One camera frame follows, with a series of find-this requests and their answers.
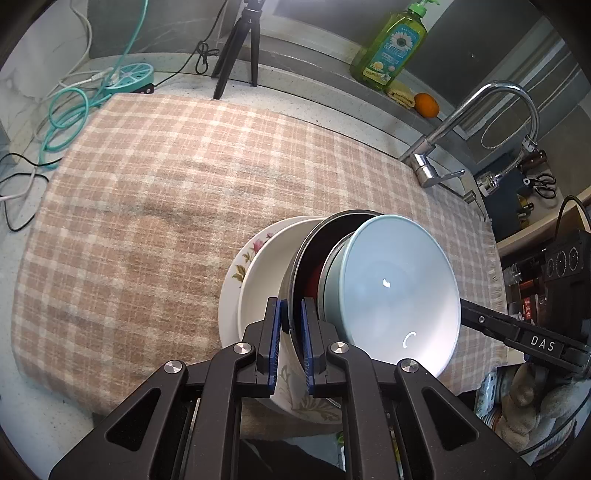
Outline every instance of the light blue bowl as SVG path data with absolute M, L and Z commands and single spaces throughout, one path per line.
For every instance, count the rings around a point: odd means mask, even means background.
M 377 216 L 355 231 L 328 270 L 323 300 L 341 340 L 373 359 L 413 358 L 437 376 L 456 348 L 452 266 L 429 232 L 405 217 Z

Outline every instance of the coiled teal cable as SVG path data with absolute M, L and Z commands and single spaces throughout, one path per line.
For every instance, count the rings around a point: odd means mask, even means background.
M 117 62 L 113 66 L 113 69 L 109 72 L 109 74 L 105 78 L 103 78 L 103 80 L 100 83 L 99 89 L 96 91 L 96 93 L 91 98 L 88 98 L 88 96 L 84 93 L 83 90 L 81 90 L 79 88 L 75 88 L 75 87 L 64 88 L 63 90 L 60 90 L 59 92 L 57 92 L 57 94 L 54 96 L 53 100 L 49 104 L 49 113 L 47 114 L 47 119 L 49 120 L 50 127 L 45 135 L 45 138 L 44 138 L 43 143 L 41 144 L 41 148 L 39 150 L 39 166 L 42 167 L 43 165 L 51 163 L 51 162 L 45 161 L 45 152 L 51 152 L 51 153 L 59 152 L 59 151 L 63 150 L 64 148 L 66 148 L 68 145 L 70 145 L 74 141 L 74 139 L 78 136 L 78 134 L 81 132 L 82 128 L 84 127 L 86 120 L 88 119 L 88 116 L 90 114 L 91 108 L 98 108 L 103 103 L 105 103 L 109 98 L 111 98 L 112 94 L 105 93 L 105 87 L 109 84 L 109 82 L 111 81 L 111 78 L 115 74 L 115 72 L 119 71 L 121 64 L 125 60 L 125 57 L 129 53 L 129 51 L 131 50 L 131 47 L 133 46 L 135 40 L 137 39 L 137 37 L 139 35 L 139 31 L 142 28 L 142 25 L 144 24 L 144 20 L 146 18 L 147 11 L 148 11 L 148 0 L 144 0 L 144 8 L 142 9 L 142 13 L 139 18 L 139 22 L 138 22 L 137 26 L 135 27 L 133 35 L 131 35 L 131 39 L 129 40 L 129 43 L 125 47 L 124 52 L 119 57 L 119 60 L 117 60 Z M 62 95 L 70 93 L 70 92 L 74 92 L 77 95 L 80 95 L 82 97 L 82 103 L 71 107 L 70 109 L 68 109 L 67 111 L 62 113 L 56 119 L 53 116 L 53 108 L 54 108 L 58 98 L 61 97 Z M 57 133 L 60 130 L 65 130 L 65 129 L 71 128 L 74 125 L 76 125 L 76 123 L 78 123 L 78 126 L 76 127 L 74 132 L 66 140 L 61 142 L 59 145 L 50 145 L 50 142 L 54 139 L 54 137 L 57 135 Z M 51 166 L 48 165 L 46 168 L 56 168 L 57 165 L 58 164 L 55 163 L 55 164 L 52 164 Z

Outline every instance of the plaid tablecloth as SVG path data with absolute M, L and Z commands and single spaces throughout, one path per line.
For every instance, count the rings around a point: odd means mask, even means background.
M 505 311 L 491 226 L 449 192 L 420 188 L 388 155 L 270 111 L 116 95 L 68 150 L 33 224 L 12 316 L 17 365 L 108 413 L 165 361 L 220 348 L 222 281 L 253 234 L 352 208 L 420 223 L 445 250 L 462 298 Z M 505 360 L 502 344 L 462 327 L 440 379 L 471 390 Z M 243 428 L 322 430 L 256 402 Z

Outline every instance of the tripod leg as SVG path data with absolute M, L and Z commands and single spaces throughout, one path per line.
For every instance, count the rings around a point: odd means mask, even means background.
M 259 19 L 253 19 L 251 25 L 251 85 L 258 85 L 258 53 L 261 42 L 261 24 Z
M 238 22 L 236 22 L 234 24 L 234 26 L 232 27 L 232 31 L 228 35 L 228 39 L 226 40 L 226 44 L 223 46 L 222 52 L 220 53 L 220 56 L 217 58 L 216 65 L 212 71 L 212 78 L 215 78 L 220 74 L 220 70 L 222 69 L 222 65 L 223 65 L 224 61 L 226 60 L 226 57 L 228 56 L 228 50 L 230 48 L 230 44 L 232 43 L 232 41 L 234 40 L 234 37 L 236 36 L 236 28 L 238 26 Z
M 220 70 L 220 77 L 217 80 L 216 89 L 213 92 L 214 100 L 219 100 L 223 95 L 226 83 L 230 78 L 230 72 L 232 71 L 234 62 L 236 62 L 236 59 L 238 58 L 242 44 L 246 40 L 248 31 L 251 29 L 251 24 L 247 20 L 240 18 L 238 22 L 236 22 L 235 28 L 236 32 L 234 33 L 232 42 L 226 52 L 226 58 L 224 58 L 222 69 Z

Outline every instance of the green soap bottle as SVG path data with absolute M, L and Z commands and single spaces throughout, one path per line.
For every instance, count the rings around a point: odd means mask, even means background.
M 427 36 L 421 19 L 429 2 L 439 4 L 437 0 L 420 0 L 405 12 L 389 16 L 371 45 L 362 47 L 353 59 L 350 71 L 355 80 L 374 90 L 388 86 Z

